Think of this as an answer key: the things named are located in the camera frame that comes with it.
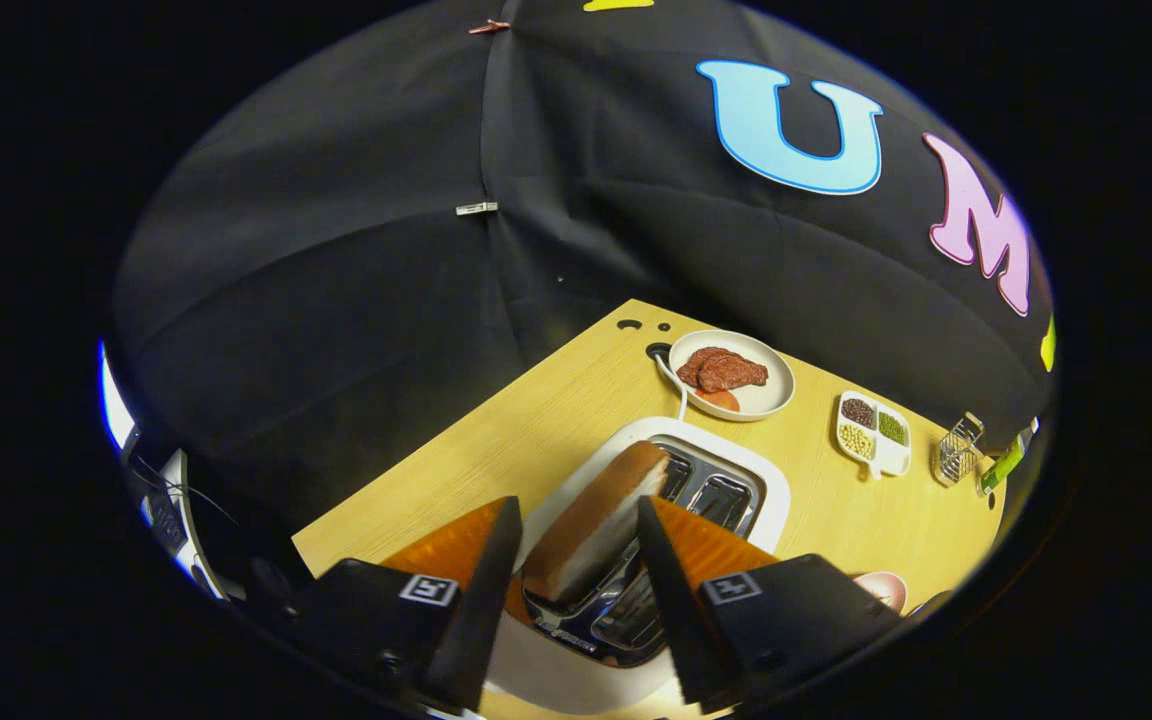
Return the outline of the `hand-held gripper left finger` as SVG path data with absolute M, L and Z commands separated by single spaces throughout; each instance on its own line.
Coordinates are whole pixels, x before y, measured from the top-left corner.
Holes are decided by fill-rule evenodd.
M 381 562 L 338 561 L 270 632 L 369 714 L 473 714 L 521 539 L 518 500 L 500 497 Z

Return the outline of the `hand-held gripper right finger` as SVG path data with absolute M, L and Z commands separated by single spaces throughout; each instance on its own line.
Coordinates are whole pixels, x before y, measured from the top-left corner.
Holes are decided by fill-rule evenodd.
M 776 559 L 664 498 L 637 501 L 637 536 L 682 697 L 705 714 L 785 714 L 901 626 L 817 553 Z

